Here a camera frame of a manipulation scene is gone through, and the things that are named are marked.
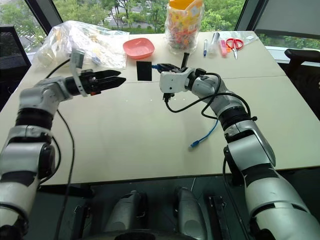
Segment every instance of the red scissors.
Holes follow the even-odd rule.
[[[237,51],[242,49],[244,46],[244,41],[237,39],[237,38],[228,38],[225,41],[225,44],[232,49],[233,54],[234,54],[234,58],[235,60],[237,60],[238,58],[238,53]]]

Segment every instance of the scissor handle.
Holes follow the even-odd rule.
[[[231,48],[231,49],[242,49],[244,46],[244,41],[242,41],[241,39],[237,39],[237,38],[228,38],[225,41],[225,44]]]

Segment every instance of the black chair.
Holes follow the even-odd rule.
[[[284,68],[286,75],[320,120],[320,67],[301,65],[303,62],[320,63],[320,52],[288,48],[284,54],[290,58],[289,65]]]
[[[13,25],[0,26],[0,111],[31,63]]]

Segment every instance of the white table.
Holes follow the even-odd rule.
[[[210,36],[211,33],[201,33],[199,42]],[[131,37],[152,38],[156,47],[154,63],[181,64],[180,58],[159,50],[165,49],[162,35]],[[187,65],[219,73],[226,86],[248,102],[275,152],[277,169],[319,165],[320,122],[260,41],[239,51],[237,61],[231,53],[226,59],[204,59],[202,51],[199,44]],[[263,56],[263,62],[248,58],[257,55]],[[0,144],[15,123],[19,93],[49,71],[32,66],[11,96],[0,113]],[[171,113],[162,101],[158,73],[153,75],[152,82],[137,82],[133,60],[128,60],[122,72],[127,82],[120,87],[92,97],[76,96],[60,104],[75,138],[72,183],[221,174],[223,147],[227,143],[220,125],[196,149],[188,150],[214,123],[201,116],[204,103]],[[66,68],[58,73],[70,76]],[[182,92],[176,94],[170,105],[178,109],[196,99],[191,92]],[[62,162],[47,184],[65,184],[71,163],[71,140],[57,115],[52,132],[61,147]]]

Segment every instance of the blue pen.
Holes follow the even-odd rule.
[[[208,40],[206,39],[206,40],[204,40],[204,49],[203,49],[203,56],[204,57],[207,55],[207,50],[208,50],[207,46],[208,46]]]

